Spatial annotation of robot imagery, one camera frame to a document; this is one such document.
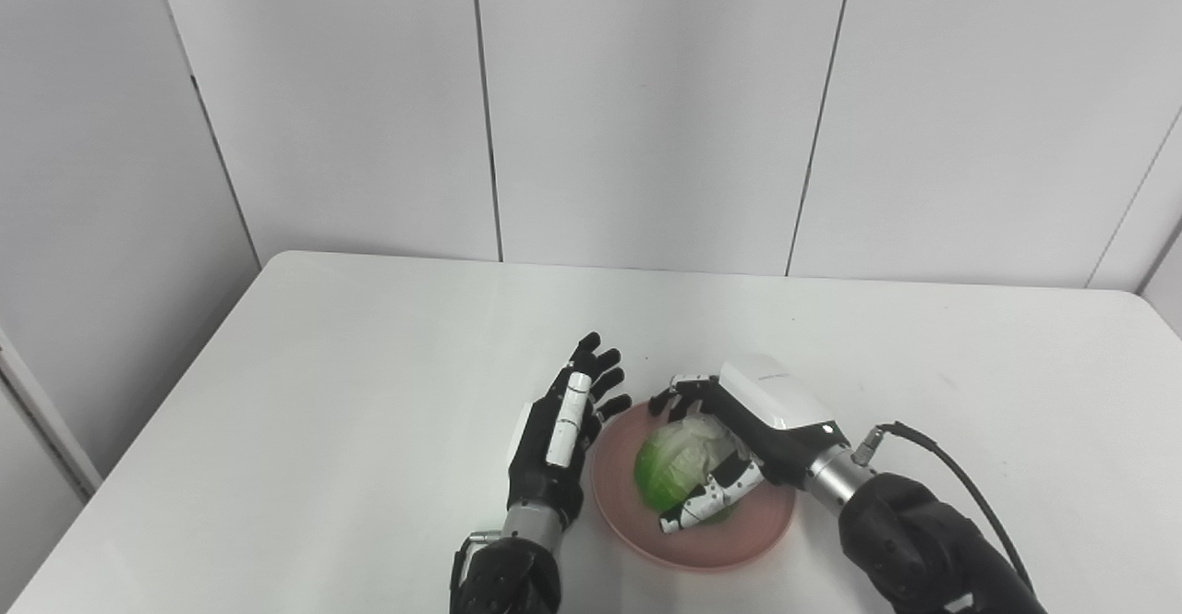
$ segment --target silver cylindrical joint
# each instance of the silver cylindrical joint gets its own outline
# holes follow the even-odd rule
[[[509,508],[505,515],[502,538],[522,538],[545,548],[550,554],[558,554],[563,541],[563,522],[558,511],[535,503],[519,503]]]
[[[875,477],[870,468],[855,464],[852,457],[847,446],[833,446],[812,463],[805,476],[805,491],[833,515],[842,512],[853,492]]]

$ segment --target white finger segment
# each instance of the white finger segment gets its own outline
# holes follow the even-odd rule
[[[563,394],[563,406],[558,408],[554,433],[550,435],[546,464],[563,468],[571,465],[571,454],[574,453],[574,441],[579,438],[579,425],[583,424],[583,409],[587,403],[591,382],[591,377],[582,371],[571,373],[566,392]]]

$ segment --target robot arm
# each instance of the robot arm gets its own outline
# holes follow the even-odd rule
[[[901,614],[948,612],[954,603],[979,614],[1045,614],[972,521],[923,485],[869,467],[888,426],[855,451],[832,414],[768,356],[730,360],[717,377],[675,379],[649,401],[649,413],[669,407],[669,419],[678,420],[695,403],[741,448],[661,515],[665,532],[709,518],[765,478],[810,492],[836,515],[842,550]]]
[[[603,424],[632,402],[597,403],[624,380],[619,351],[596,356],[599,335],[579,341],[550,389],[528,408],[509,463],[509,496],[499,531],[476,532],[456,552],[453,614],[553,614],[561,602],[556,556],[583,508],[579,476]],[[470,560],[472,545],[482,545]]]
[[[631,405],[622,395],[596,408],[623,381],[619,354],[595,356],[598,345],[598,335],[585,337],[530,408],[509,466],[502,529],[473,534],[456,552],[453,614],[557,612],[561,589],[554,557],[583,505],[586,450],[604,421]],[[695,405],[715,414],[740,450],[683,504],[661,515],[664,531],[697,524],[767,479],[810,492],[837,516],[844,554],[901,614],[954,606],[978,614],[1046,614],[972,521],[923,485],[869,467],[889,426],[877,427],[855,451],[832,414],[767,356],[730,360],[719,376],[676,377],[649,401],[649,412],[668,408],[669,419],[678,420]],[[993,519],[988,510],[987,516]],[[472,544],[485,547],[468,562]]]

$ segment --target robotic finger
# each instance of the robotic finger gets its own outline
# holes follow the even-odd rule
[[[661,530],[671,534],[696,526],[738,503],[760,483],[764,472],[759,465],[735,451],[707,476],[704,485],[694,487],[684,502],[661,513]]]

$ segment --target black cable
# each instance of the black cable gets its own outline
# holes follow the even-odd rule
[[[940,461],[944,463],[944,466],[949,467],[952,472],[956,474],[956,478],[962,485],[965,485],[965,489],[968,490],[973,500],[975,500],[976,505],[981,509],[981,512],[985,513],[985,518],[989,521],[989,525],[993,526],[993,532],[998,534],[998,539],[1001,541],[1001,547],[1005,548],[1006,554],[1009,556],[1009,563],[1013,564],[1014,571],[1018,573],[1018,577],[1026,584],[1026,588],[1031,589],[1031,593],[1034,593],[1034,584],[1031,584],[1031,576],[1026,573],[1026,565],[1022,564],[1021,557],[1018,556],[1018,548],[1015,548],[1013,541],[1009,539],[1009,534],[1007,534],[1006,528],[1001,525],[1001,519],[998,519],[993,509],[989,508],[988,502],[985,500],[985,495],[981,493],[981,490],[976,489],[973,479],[969,478],[963,468],[959,466],[956,460],[953,459],[950,454],[944,452],[944,450],[942,450],[930,437],[920,429],[908,427],[900,421],[895,421],[890,425],[879,425],[878,428],[883,432],[895,434],[901,439],[907,439],[913,444],[931,452],[940,458]]]

